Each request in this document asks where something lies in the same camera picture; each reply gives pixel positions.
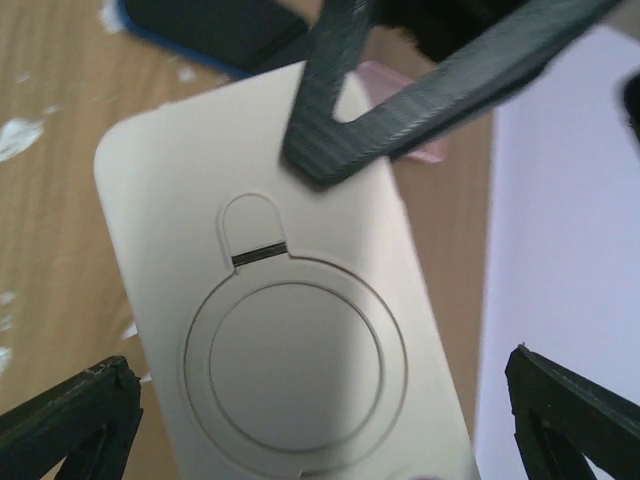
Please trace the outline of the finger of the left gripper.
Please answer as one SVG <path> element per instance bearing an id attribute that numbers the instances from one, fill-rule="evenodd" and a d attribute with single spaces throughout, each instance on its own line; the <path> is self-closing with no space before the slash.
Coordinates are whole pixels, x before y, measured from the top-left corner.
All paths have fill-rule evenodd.
<path id="1" fill-rule="evenodd" d="M 475 118 L 533 82 L 616 0 L 327 1 L 285 130 L 284 161 L 310 183 L 337 185 Z M 370 31 L 411 34 L 435 68 L 363 115 L 334 115 Z"/>

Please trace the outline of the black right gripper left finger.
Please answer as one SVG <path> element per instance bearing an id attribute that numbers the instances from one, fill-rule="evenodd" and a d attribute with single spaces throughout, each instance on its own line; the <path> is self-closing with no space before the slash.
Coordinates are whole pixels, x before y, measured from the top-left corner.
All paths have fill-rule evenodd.
<path id="1" fill-rule="evenodd" d="M 1 477 L 121 479 L 142 416 L 139 377 L 108 357 L 1 415 Z"/>

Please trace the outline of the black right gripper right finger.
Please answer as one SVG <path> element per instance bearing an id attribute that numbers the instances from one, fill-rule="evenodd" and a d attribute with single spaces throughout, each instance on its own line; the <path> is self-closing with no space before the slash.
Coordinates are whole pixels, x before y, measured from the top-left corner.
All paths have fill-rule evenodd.
<path id="1" fill-rule="evenodd" d="M 528 478 L 639 477 L 638 405 L 523 345 L 505 375 Z"/>

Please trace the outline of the blue phone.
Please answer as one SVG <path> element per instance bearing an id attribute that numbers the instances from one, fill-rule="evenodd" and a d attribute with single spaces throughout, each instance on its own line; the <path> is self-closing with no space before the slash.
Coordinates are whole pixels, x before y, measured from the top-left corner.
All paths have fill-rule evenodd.
<path id="1" fill-rule="evenodd" d="M 311 27 L 268 0 L 104 1 L 105 27 L 129 33 L 231 77 L 248 78 L 304 61 Z"/>

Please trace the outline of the cream cased phone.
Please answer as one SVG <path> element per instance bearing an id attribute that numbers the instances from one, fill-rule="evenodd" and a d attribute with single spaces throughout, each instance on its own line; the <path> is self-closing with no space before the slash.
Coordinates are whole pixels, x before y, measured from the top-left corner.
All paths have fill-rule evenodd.
<path id="1" fill-rule="evenodd" d="M 475 479 L 389 162 L 316 190 L 293 64 L 114 125 L 94 176 L 185 479 Z"/>

